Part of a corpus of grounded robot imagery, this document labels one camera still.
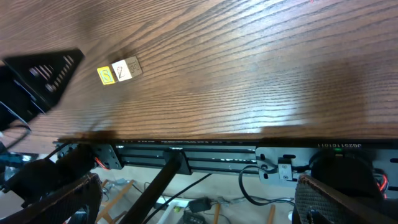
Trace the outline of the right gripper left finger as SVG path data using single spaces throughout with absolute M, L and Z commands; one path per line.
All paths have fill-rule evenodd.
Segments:
M 95 223 L 101 200 L 99 176 L 87 174 L 39 202 L 1 219 L 1 223 Z

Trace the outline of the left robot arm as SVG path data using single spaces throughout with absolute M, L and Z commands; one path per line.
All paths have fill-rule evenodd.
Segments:
M 27 131 L 1 152 L 8 151 L 30 134 L 29 121 L 59 103 L 84 57 L 80 49 L 68 49 L 2 59 L 1 131 L 11 128 L 17 120 Z

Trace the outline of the leaf picture wooden block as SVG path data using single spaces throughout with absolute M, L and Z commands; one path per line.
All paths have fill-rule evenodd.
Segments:
M 119 82 L 132 78 L 129 67 L 125 60 L 120 60 L 111 64 Z

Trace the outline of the yellow S block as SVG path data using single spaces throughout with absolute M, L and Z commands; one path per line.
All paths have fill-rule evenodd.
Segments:
M 109 66 L 97 68 L 97 73 L 103 85 L 112 85 L 116 83 L 113 71 Z

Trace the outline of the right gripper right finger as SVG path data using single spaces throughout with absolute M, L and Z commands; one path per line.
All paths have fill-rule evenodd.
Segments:
M 397 200 L 348 195 L 301 175 L 295 191 L 294 223 L 397 223 Z

